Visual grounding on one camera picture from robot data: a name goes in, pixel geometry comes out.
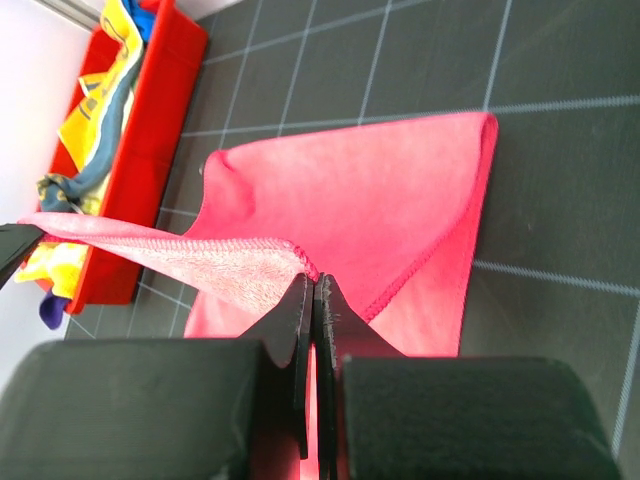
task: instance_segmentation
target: red plastic bin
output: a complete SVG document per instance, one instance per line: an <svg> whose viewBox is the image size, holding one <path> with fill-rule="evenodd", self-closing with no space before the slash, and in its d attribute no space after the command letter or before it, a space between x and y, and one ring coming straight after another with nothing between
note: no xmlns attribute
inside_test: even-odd
<svg viewBox="0 0 640 480"><path fill-rule="evenodd" d="M207 33L174 6L160 0L146 48L129 120L113 161L111 180L100 215L153 226L171 169L174 152L207 44ZM106 72L120 45L100 28L89 41L80 75ZM69 112L83 98L78 85ZM49 169L73 176L77 169L60 142ZM140 265L89 247L75 297L67 313L85 305L131 302ZM49 282L38 282L48 290Z"/></svg>

